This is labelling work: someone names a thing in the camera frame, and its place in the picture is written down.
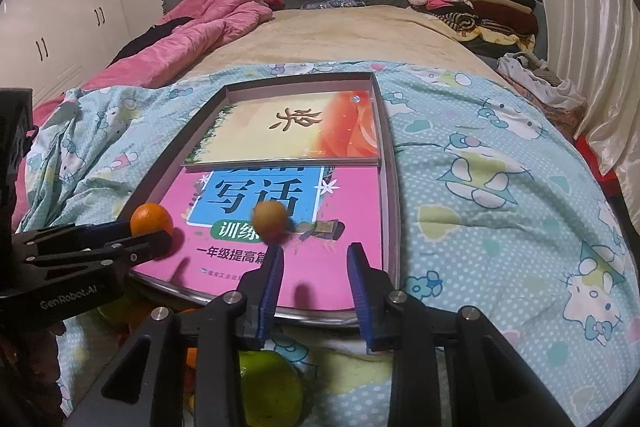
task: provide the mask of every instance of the pink book cover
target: pink book cover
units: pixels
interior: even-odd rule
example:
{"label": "pink book cover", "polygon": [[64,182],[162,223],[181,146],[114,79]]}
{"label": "pink book cover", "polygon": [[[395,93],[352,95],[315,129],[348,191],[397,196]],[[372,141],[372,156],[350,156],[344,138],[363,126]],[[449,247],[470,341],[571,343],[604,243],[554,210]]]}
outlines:
{"label": "pink book cover", "polygon": [[285,269],[278,305],[353,308],[347,247],[362,243],[370,265],[382,268],[376,166],[183,168],[160,202],[174,220],[173,253],[134,270],[211,295],[235,289],[267,249],[250,223],[251,210],[263,200],[283,203],[296,226],[282,245]]}

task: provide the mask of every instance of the light blue bedsheet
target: light blue bedsheet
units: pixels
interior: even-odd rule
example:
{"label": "light blue bedsheet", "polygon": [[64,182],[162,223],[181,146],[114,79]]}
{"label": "light blue bedsheet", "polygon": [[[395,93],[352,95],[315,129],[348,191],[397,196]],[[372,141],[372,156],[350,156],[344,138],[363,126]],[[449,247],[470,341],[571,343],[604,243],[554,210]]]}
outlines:
{"label": "light blue bedsheet", "polygon": [[[580,155],[526,100],[487,79],[323,62],[239,66],[156,90],[70,90],[28,156],[32,208],[21,229],[110,221],[220,87],[319,71],[373,71],[380,84],[398,164],[402,288],[429,306],[478,306],[587,425],[640,367],[636,272]],[[305,363],[304,346],[282,352]],[[323,393],[304,425],[386,425],[388,389]]]}

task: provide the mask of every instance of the tangerine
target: tangerine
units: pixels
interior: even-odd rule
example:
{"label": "tangerine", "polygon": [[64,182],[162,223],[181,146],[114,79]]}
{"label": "tangerine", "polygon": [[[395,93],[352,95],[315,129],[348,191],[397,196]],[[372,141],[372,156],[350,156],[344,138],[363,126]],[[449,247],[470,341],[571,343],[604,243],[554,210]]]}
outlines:
{"label": "tangerine", "polygon": [[186,364],[192,369],[196,368],[196,358],[198,357],[198,348],[197,347],[188,347],[187,348],[187,360]]}
{"label": "tangerine", "polygon": [[174,220],[164,206],[157,203],[141,204],[129,219],[131,235],[158,232],[164,230],[171,234],[174,231]]}

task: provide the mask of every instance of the pink blanket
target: pink blanket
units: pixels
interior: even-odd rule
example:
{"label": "pink blanket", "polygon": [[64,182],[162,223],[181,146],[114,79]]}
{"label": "pink blanket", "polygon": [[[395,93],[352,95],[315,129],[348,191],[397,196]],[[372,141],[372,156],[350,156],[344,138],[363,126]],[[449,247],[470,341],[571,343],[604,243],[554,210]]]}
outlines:
{"label": "pink blanket", "polygon": [[[267,6],[280,0],[184,0],[167,15],[163,24],[178,17],[193,21],[178,26],[174,32],[132,57],[123,58],[95,75],[81,87],[84,90],[111,86],[161,87],[180,71],[193,64],[200,55],[247,35],[258,24],[271,18]],[[33,110],[33,123],[41,126],[64,95],[38,105]],[[24,161],[16,183],[17,204],[13,216],[14,230],[29,205],[24,187]]]}

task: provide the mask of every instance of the white curtain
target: white curtain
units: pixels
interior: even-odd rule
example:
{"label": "white curtain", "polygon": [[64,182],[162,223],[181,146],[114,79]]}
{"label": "white curtain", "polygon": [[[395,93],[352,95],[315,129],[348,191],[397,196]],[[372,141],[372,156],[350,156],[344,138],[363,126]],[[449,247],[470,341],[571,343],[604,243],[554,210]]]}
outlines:
{"label": "white curtain", "polygon": [[640,12],[632,0],[544,0],[548,57],[589,108],[578,134],[620,180],[640,232]]}

